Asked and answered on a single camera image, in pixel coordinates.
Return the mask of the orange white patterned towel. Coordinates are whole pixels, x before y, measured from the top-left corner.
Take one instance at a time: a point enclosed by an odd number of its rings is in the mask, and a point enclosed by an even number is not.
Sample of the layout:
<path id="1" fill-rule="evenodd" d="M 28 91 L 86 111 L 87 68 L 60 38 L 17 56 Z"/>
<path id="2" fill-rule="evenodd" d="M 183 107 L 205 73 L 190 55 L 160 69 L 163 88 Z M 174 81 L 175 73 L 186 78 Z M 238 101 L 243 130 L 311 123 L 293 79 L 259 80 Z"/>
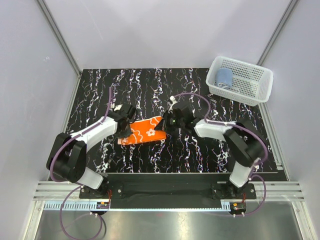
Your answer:
<path id="1" fill-rule="evenodd" d="M 132 134 L 126 138 L 119 138 L 117 144 L 126 146 L 165 140 L 167 138 L 166 133 L 155 130 L 161 120 L 161 116 L 155 116 L 131 123 L 129 126 Z"/>

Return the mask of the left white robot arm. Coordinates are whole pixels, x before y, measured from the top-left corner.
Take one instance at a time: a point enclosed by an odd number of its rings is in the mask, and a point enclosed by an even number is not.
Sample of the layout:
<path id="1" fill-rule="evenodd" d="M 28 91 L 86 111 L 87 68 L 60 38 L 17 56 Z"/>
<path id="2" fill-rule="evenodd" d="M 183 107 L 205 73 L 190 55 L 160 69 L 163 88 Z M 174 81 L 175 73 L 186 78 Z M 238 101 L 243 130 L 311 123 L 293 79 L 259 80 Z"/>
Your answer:
<path id="1" fill-rule="evenodd" d="M 87 167 L 87 153 L 109 136 L 117 139 L 129 137 L 132 134 L 130 120 L 135 113 L 134 106 L 124 103 L 109 109 L 103 117 L 83 130 L 58 134 L 46 163 L 50 178 L 58 181 L 57 176 L 61 182 L 87 186 L 95 197 L 103 198 L 108 193 L 106 178 Z"/>

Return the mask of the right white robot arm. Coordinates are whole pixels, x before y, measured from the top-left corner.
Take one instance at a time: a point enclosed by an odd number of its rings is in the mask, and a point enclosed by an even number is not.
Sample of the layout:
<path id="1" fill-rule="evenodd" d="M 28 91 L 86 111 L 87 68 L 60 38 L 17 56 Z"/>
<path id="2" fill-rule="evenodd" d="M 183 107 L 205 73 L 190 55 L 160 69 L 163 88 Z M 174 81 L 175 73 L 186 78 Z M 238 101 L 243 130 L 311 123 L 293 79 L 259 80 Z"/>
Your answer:
<path id="1" fill-rule="evenodd" d="M 246 120 L 243 121 L 211 121 L 194 116 L 186 102 L 171 99 L 169 109 L 154 128 L 155 131 L 170 133 L 176 129 L 184 130 L 191 136 L 211 138 L 226 142 L 235 163 L 229 184 L 228 195 L 239 198 L 245 192 L 245 184 L 250 178 L 254 163 L 268 154 L 262 135 Z"/>

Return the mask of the light blue towel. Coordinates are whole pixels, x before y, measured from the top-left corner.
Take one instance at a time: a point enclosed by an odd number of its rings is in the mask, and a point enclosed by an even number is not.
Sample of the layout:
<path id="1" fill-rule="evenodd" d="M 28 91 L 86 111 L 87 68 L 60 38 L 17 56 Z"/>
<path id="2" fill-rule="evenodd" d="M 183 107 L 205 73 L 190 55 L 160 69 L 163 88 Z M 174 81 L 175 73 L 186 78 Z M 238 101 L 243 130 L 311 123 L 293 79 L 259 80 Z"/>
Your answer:
<path id="1" fill-rule="evenodd" d="M 215 75 L 216 86 L 222 89 L 229 89 L 233 83 L 233 72 L 228 68 L 221 68 Z"/>

